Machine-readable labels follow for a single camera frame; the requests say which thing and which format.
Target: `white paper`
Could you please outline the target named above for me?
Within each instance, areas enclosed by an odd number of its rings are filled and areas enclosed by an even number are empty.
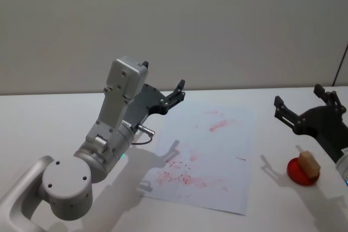
[[[254,119],[244,108],[183,102],[166,115],[155,153],[176,145],[144,177],[144,196],[245,215]]]

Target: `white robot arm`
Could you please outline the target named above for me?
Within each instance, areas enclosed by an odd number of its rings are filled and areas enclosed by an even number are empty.
[[[26,171],[0,199],[1,231],[45,232],[30,221],[42,200],[62,220],[76,220],[89,211],[92,184],[106,178],[133,143],[134,134],[140,130],[152,140],[154,132],[142,125],[147,117],[165,115],[184,100],[184,80],[165,97],[144,84],[147,68],[148,62],[139,64],[129,57],[113,62],[99,117],[85,142],[68,159],[45,156]]]

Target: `red circular base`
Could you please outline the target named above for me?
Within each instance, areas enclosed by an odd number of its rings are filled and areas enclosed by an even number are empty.
[[[320,173],[317,177],[310,179],[302,170],[297,160],[298,158],[294,158],[290,160],[288,163],[287,174],[290,177],[290,179],[292,179],[293,182],[302,186],[311,186],[315,184],[316,181],[319,179]]]

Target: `small wooden cube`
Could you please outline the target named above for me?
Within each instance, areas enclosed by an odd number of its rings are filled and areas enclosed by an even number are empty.
[[[319,175],[320,165],[309,151],[301,152],[298,162],[302,170],[310,179]]]

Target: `white table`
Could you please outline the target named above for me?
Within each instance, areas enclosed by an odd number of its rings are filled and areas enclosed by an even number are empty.
[[[348,106],[348,87],[334,89]],[[128,152],[106,180],[94,185],[94,204],[86,216],[64,222],[43,202],[33,221],[49,232],[347,231],[347,187],[313,138],[296,136],[274,118],[276,95],[298,114],[324,104],[313,88],[188,91],[186,96],[197,102],[243,105],[257,116],[256,132],[251,133],[254,149],[247,216],[138,197],[137,184],[152,167],[154,139],[143,147],[149,151]],[[97,118],[102,101],[102,94],[0,97],[0,195],[41,156],[72,155]],[[163,118],[151,116],[146,125],[160,133]],[[347,114],[344,121],[348,123]],[[286,175],[288,161],[299,154],[296,145],[311,151],[321,165],[316,186],[298,186]],[[262,169],[262,155],[277,175],[271,177]]]

